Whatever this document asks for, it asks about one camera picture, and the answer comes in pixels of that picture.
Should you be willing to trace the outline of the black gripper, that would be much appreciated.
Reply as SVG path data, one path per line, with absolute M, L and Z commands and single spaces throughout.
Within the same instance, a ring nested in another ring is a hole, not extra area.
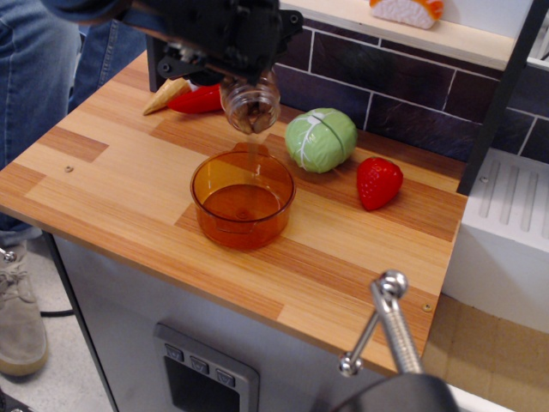
M 302 32 L 303 15 L 278 1 L 134 1 L 128 24 L 165 43 L 157 73 L 214 86 L 256 84 Z

